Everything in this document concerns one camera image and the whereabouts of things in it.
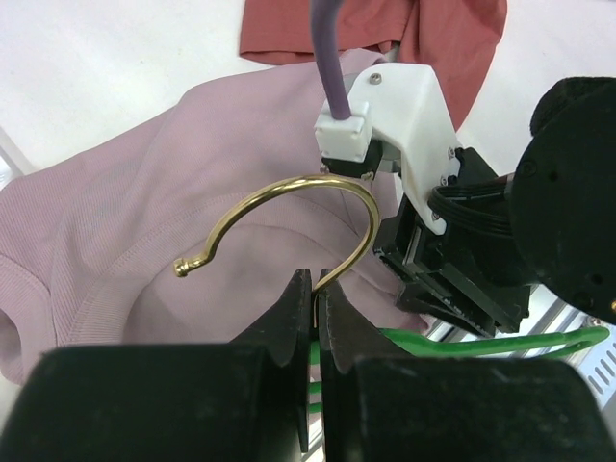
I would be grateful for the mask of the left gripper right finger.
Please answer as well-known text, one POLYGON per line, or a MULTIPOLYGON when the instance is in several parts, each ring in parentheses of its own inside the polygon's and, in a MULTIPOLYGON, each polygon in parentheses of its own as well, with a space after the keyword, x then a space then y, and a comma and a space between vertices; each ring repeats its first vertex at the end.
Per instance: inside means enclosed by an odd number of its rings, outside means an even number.
POLYGON ((409 356, 352 305, 339 283, 319 292, 317 309, 322 375, 346 374, 361 358, 409 356))

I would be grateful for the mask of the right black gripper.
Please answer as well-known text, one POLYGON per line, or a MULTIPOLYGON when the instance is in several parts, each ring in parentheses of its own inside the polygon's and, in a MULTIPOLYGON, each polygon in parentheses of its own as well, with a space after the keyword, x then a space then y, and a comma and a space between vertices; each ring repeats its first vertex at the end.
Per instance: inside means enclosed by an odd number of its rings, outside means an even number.
POLYGON ((430 231, 408 199, 374 243, 401 281, 397 308, 469 332, 515 332, 542 285, 579 311, 615 321, 615 81, 570 77, 540 99, 514 172, 472 148, 433 188, 430 231))

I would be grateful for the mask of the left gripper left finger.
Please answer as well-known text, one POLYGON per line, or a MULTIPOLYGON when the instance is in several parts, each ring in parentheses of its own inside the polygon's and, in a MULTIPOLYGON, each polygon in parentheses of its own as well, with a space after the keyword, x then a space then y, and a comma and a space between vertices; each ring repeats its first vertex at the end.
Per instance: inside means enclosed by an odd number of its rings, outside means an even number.
POLYGON ((301 455, 308 448, 312 278, 295 271, 281 296, 232 343, 252 347, 249 380, 250 455, 301 455))

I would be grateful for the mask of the pink tank top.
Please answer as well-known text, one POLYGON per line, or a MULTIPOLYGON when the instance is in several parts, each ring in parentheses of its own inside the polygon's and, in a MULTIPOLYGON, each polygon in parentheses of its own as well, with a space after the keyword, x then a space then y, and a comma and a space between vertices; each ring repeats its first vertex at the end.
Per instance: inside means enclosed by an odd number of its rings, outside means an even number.
MULTIPOLYGON (((185 278, 209 228, 247 195, 318 171, 317 68, 291 64, 187 91, 168 111, 1 192, 1 372, 22 383, 68 345, 217 343, 279 298, 293 273, 340 263, 327 239, 235 224, 214 261, 185 278)), ((297 192, 362 238, 347 192, 297 192)))

